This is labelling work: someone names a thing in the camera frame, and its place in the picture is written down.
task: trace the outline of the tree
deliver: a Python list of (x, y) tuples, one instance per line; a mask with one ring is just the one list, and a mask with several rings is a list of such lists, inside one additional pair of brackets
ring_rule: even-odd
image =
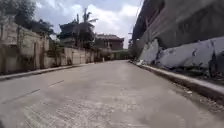
[(27, 27), (32, 21), (36, 5), (32, 0), (0, 0), (0, 21), (15, 16), (15, 22)]
[(38, 34), (44, 34), (48, 36), (55, 34), (53, 27), (54, 25), (52, 25), (50, 22), (44, 21), (42, 19), (39, 21), (33, 20), (30, 25), (27, 26), (28, 29), (31, 29)]
[(19, 0), (15, 22), (25, 28), (29, 26), (34, 16), (36, 5), (31, 0)]
[[(77, 35), (78, 39), (82, 42), (92, 41), (94, 39), (94, 25), (92, 23), (96, 22), (98, 19), (90, 19), (91, 12), (87, 12), (87, 8), (84, 9), (84, 14), (82, 16), (83, 21), (79, 23), (79, 15), (77, 14), (77, 19), (73, 23), (77, 23)], [(83, 47), (88, 48), (89, 43), (84, 43)]]

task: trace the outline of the concrete road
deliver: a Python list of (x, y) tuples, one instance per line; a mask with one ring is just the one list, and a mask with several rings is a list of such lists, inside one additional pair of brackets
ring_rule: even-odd
[(5, 128), (223, 128), (223, 115), (222, 106), (126, 61), (0, 83)]

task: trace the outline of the stone wall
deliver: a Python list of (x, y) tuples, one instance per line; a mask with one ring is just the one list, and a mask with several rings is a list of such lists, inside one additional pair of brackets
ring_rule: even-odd
[(93, 62), (89, 51), (64, 48), (60, 58), (49, 57), (49, 38), (18, 26), (12, 20), (2, 24), (0, 74)]

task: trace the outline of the roadside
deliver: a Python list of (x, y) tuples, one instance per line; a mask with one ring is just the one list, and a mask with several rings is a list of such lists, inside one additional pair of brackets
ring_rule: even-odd
[(153, 72), (159, 76), (162, 76), (172, 82), (183, 85), (205, 97), (208, 97), (218, 104), (224, 105), (224, 87), (219, 84), (210, 83), (208, 81), (192, 78), (181, 74), (176, 74), (167, 70), (146, 66), (138, 65), (132, 61), (130, 63), (137, 65), (140, 68)]
[(26, 73), (3, 75), (3, 76), (0, 76), (0, 81), (11, 80), (11, 79), (16, 79), (16, 78), (21, 78), (21, 77), (29, 77), (29, 76), (32, 76), (32, 75), (39, 75), (39, 74), (48, 73), (48, 72), (54, 72), (54, 71), (70, 69), (70, 68), (76, 68), (76, 67), (85, 66), (85, 65), (89, 65), (89, 64), (63, 66), (63, 67), (57, 67), (57, 68), (36, 70), (36, 71), (31, 71), (31, 72), (26, 72)]

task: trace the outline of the house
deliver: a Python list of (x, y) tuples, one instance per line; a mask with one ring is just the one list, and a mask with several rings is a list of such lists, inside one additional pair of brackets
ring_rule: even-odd
[(78, 43), (77, 25), (74, 22), (60, 25), (61, 33), (57, 36), (60, 43), (67, 47), (81, 47)]
[(123, 42), (124, 38), (116, 35), (96, 34), (94, 46), (104, 50), (116, 51), (123, 50)]
[(124, 38), (112, 34), (96, 34), (94, 47), (100, 49), (101, 57), (107, 60), (120, 59)]

